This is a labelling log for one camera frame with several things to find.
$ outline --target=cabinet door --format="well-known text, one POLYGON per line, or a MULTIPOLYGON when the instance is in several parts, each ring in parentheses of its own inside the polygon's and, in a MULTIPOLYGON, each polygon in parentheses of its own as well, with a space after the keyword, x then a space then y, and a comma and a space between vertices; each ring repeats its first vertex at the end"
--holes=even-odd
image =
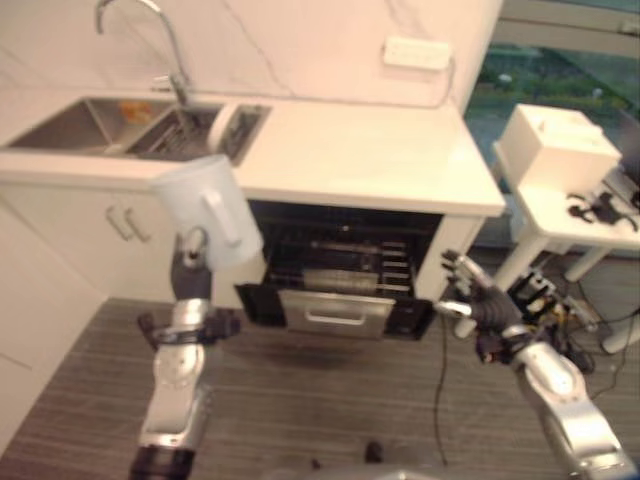
POLYGON ((0 456, 104 300, 0 201, 0 456))
POLYGON ((107 295, 122 282, 135 236, 109 192, 2 185, 17 214, 93 286, 107 295))
POLYGON ((170 268, 176 228, 168 212, 151 193, 117 195, 126 226, 133 232, 136 253, 129 275, 113 296, 173 302, 170 268))

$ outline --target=kitchen sink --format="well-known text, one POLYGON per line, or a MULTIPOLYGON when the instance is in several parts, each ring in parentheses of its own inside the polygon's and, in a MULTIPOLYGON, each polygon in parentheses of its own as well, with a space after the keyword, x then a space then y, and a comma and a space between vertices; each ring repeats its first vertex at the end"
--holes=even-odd
POLYGON ((269 108, 239 105, 235 108, 224 134, 215 146, 207 142, 209 132, 222 109, 176 108, 163 117, 126 153, 141 159, 185 161, 209 153, 224 153, 238 165, 256 137, 269 108))
POLYGON ((169 101, 85 98, 7 145, 49 153, 187 161, 224 153, 238 165, 270 109, 233 106, 215 145, 209 132, 224 105, 181 107, 169 101))
POLYGON ((171 102, 85 98, 23 134, 9 148, 117 154, 165 114, 171 102))

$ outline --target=white countertop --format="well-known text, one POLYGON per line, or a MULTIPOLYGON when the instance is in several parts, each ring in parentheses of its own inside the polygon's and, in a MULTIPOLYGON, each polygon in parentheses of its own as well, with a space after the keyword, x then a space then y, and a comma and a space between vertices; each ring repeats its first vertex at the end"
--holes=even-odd
MULTIPOLYGON (((172 98, 144 92, 0 90, 0 144, 85 96, 172 98)), ((198 95, 272 111, 241 165, 253 199, 497 216, 505 203, 460 114, 437 110, 198 95)), ((172 162, 0 151, 0 181, 147 189, 172 162)))

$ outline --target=chrome faucet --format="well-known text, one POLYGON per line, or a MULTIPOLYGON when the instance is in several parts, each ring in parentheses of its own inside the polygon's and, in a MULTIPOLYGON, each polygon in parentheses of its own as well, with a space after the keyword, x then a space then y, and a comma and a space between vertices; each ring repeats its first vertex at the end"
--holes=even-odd
MULTIPOLYGON (((102 16, 104 15, 104 11, 107 8, 107 5, 112 3, 115 0, 99 0, 96 4, 96 31, 102 35, 104 30, 102 28, 102 16)), ((169 36, 169 41, 171 42, 171 48, 173 49, 173 55, 176 60, 177 71, 169 73, 169 75, 165 77, 160 77, 163 80, 169 80, 169 84, 173 89, 176 97, 178 99, 178 103, 182 106, 185 106, 188 103, 188 95, 187 90, 190 84, 189 76, 184 68, 184 63, 182 61, 182 55, 180 55, 180 49, 178 48, 178 41, 176 39, 176 34, 173 31, 173 27, 169 18, 165 15, 165 13, 160 9, 158 5, 156 5, 152 0, 136 0, 155 13, 162 24, 164 25, 165 30, 167 31, 167 35, 169 36)))

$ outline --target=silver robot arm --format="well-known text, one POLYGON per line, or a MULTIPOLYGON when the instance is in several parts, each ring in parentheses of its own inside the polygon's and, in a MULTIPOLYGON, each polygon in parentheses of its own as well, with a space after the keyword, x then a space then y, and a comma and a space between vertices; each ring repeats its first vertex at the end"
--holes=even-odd
POLYGON ((204 435, 212 394, 215 343, 239 332, 237 319, 211 305, 207 238, 194 229, 178 239, 171 267, 176 304, 169 325, 138 319, 155 350, 155 389, 130 480, 186 480, 204 435))
POLYGON ((500 360, 513 366, 547 441, 570 477, 640 478, 605 416, 587 395, 578 368, 549 344, 535 340, 508 295, 471 259, 455 252, 445 253, 444 258, 445 268, 452 272, 450 279, 471 300, 440 302, 436 309, 467 322, 462 325, 475 326, 481 335, 499 336, 500 360))

